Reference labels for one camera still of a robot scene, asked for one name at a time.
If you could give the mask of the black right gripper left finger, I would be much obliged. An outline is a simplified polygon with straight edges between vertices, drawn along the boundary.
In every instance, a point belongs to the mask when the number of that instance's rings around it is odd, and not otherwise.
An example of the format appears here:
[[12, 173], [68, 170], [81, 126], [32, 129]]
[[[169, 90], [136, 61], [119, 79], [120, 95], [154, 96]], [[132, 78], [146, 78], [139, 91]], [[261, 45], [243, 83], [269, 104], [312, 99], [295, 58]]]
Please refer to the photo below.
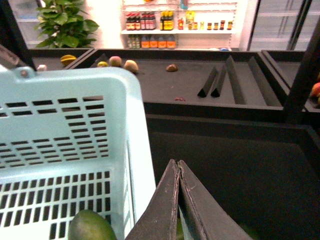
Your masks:
[[127, 240], [175, 240], [177, 238], [180, 170], [171, 159], [142, 216]]

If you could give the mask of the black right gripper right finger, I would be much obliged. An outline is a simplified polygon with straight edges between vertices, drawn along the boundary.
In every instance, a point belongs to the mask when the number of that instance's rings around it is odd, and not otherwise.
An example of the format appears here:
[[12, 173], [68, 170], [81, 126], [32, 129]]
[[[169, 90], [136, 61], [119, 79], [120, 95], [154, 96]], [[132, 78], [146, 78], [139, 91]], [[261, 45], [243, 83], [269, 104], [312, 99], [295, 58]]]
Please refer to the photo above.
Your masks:
[[251, 237], [224, 211], [188, 165], [178, 163], [178, 204], [194, 240], [250, 240]]

